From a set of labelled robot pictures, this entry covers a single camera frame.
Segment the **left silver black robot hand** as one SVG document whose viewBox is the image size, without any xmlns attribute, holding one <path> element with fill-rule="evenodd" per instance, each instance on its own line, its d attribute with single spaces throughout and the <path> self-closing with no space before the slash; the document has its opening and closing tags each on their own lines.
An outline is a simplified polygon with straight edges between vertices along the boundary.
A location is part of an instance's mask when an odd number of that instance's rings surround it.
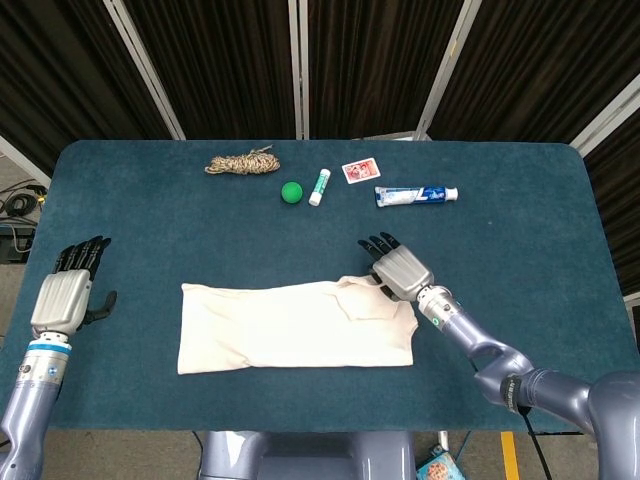
<svg viewBox="0 0 640 480">
<path fill-rule="evenodd" d="M 34 339 L 54 333 L 67 338 L 85 325 L 107 318 L 118 294 L 109 291 L 103 305 L 89 308 L 89 297 L 101 258 L 111 239 L 95 236 L 70 245 L 56 258 L 39 290 L 30 325 Z"/>
</svg>

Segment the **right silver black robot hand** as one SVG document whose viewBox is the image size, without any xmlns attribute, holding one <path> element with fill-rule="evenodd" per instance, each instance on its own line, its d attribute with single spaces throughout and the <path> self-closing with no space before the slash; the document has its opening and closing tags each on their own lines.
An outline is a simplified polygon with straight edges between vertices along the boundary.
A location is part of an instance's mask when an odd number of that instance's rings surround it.
<svg viewBox="0 0 640 480">
<path fill-rule="evenodd" d="M 373 259 L 369 273 L 390 299 L 413 302 L 435 284 L 433 272 L 393 235 L 381 232 L 357 243 Z"/>
</svg>

